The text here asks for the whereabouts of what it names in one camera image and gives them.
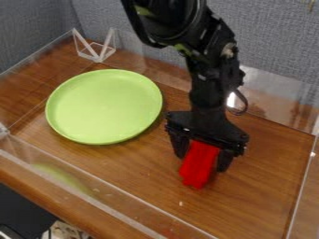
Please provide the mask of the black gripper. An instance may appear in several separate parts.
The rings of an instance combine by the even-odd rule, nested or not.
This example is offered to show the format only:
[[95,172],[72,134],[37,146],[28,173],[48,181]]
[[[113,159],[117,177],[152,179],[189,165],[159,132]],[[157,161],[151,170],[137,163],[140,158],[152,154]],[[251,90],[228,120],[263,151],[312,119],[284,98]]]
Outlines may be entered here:
[[189,140],[198,140],[220,148],[216,170],[227,171],[234,157],[244,154],[250,141],[248,134],[227,119],[224,111],[200,114],[192,111],[169,111],[165,115],[165,131],[176,156],[183,159]]

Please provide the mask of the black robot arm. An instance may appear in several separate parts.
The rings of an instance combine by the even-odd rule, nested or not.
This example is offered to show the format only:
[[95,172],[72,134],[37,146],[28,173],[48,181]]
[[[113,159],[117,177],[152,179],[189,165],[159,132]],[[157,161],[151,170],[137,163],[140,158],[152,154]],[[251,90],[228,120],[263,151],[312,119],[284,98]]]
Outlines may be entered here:
[[149,47],[172,47],[185,60],[191,75],[188,111],[167,113],[165,130],[175,154],[183,158],[191,142],[216,147],[216,170],[224,172],[244,154],[248,134],[227,119],[227,99],[239,91],[246,73],[239,67],[235,33],[214,13],[207,0],[121,0],[140,42]]

